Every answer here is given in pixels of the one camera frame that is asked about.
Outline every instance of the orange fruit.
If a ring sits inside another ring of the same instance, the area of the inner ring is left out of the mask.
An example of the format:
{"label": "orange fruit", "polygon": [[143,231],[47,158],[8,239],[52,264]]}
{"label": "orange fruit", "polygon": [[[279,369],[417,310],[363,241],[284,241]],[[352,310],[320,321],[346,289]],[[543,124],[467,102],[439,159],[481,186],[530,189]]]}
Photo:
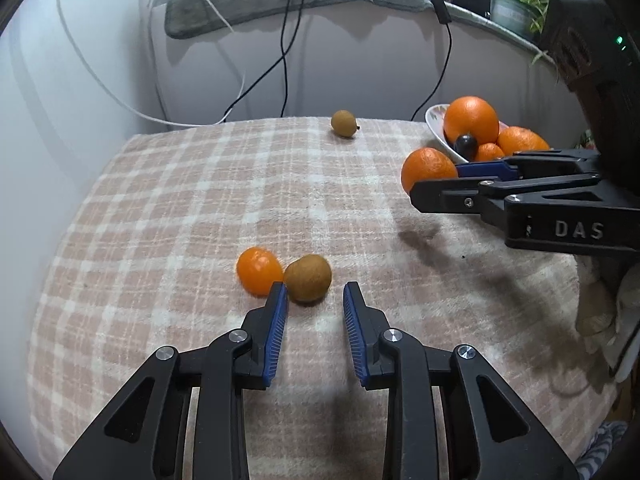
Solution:
{"label": "orange fruit", "polygon": [[501,131],[498,135],[498,146],[507,155],[513,155],[514,152],[549,149],[545,139],[519,126],[510,126]]}
{"label": "orange fruit", "polygon": [[500,149],[500,146],[492,142],[486,142],[478,146],[478,153],[476,153],[476,162],[485,162],[488,160],[495,160],[496,158],[503,158],[504,152]]}
{"label": "orange fruit", "polygon": [[428,178],[456,178],[458,170],[447,155],[433,148],[419,148],[411,152],[402,165],[400,180],[402,188],[409,194],[419,180]]}
{"label": "orange fruit", "polygon": [[236,272],[244,290],[254,296],[268,296],[273,282],[281,282],[284,275],[274,254],[261,247],[250,247],[240,254]]}
{"label": "orange fruit", "polygon": [[479,97],[459,97],[444,113],[442,125],[447,140],[453,145],[463,134],[473,135],[478,144],[495,142],[500,123],[492,106]]}

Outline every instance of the triangular cutout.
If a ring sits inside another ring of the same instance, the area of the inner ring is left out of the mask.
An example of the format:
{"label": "triangular cutout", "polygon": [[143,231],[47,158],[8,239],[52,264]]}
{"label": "triangular cutout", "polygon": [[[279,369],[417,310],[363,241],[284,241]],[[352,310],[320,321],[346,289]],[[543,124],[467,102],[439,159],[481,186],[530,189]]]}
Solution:
{"label": "triangular cutout", "polygon": [[494,442],[504,442],[529,433],[527,424],[489,379],[478,377],[478,388]]}
{"label": "triangular cutout", "polygon": [[132,444],[138,441],[142,431],[142,424],[145,421],[151,392],[154,389],[154,383],[155,381],[152,377],[147,377],[127,397],[127,400],[124,401],[123,405],[104,427],[106,436],[119,438]]}

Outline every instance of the bowl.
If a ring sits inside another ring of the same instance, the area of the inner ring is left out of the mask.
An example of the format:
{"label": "bowl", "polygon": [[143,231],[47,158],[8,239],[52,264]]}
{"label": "bowl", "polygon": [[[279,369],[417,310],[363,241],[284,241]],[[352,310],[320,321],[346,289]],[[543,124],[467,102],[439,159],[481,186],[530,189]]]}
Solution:
{"label": "bowl", "polygon": [[[424,120],[439,143],[438,150],[447,155],[454,164],[465,164],[468,160],[458,155],[453,148],[449,146],[447,138],[444,136],[442,125],[444,124],[444,113],[447,111],[447,108],[449,108],[449,105],[432,106],[424,114]],[[505,128],[508,128],[508,126],[500,122],[500,131],[503,131]]]}

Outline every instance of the gray flower pot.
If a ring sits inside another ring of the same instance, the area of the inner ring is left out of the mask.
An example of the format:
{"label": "gray flower pot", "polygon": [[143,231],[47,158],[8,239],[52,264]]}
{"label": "gray flower pot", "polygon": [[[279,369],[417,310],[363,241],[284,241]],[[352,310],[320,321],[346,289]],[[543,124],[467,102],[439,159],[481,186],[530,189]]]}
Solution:
{"label": "gray flower pot", "polygon": [[525,40],[533,39],[533,32],[529,26],[535,16],[533,7],[518,0],[491,0],[491,21],[515,32]]}

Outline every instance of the checkered cloth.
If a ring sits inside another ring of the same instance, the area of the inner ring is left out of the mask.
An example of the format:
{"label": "checkered cloth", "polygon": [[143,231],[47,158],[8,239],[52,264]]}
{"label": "checkered cloth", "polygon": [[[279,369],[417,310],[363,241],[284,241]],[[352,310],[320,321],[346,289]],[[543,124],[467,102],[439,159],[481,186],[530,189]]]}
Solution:
{"label": "checkered cloth", "polygon": [[317,306],[290,306],[276,379],[245,396],[254,480],[382,474],[386,393],[354,375],[349,280],[424,344],[476,346],[580,454],[615,391],[573,328],[574,259],[510,250],[478,218],[418,213],[400,168],[433,136],[423,123],[360,126],[342,139],[328,119],[260,120],[125,145],[66,231],[34,321],[31,418],[49,471],[157,347],[206,346],[264,303],[234,273],[256,244],[284,265],[324,254],[334,281]]}

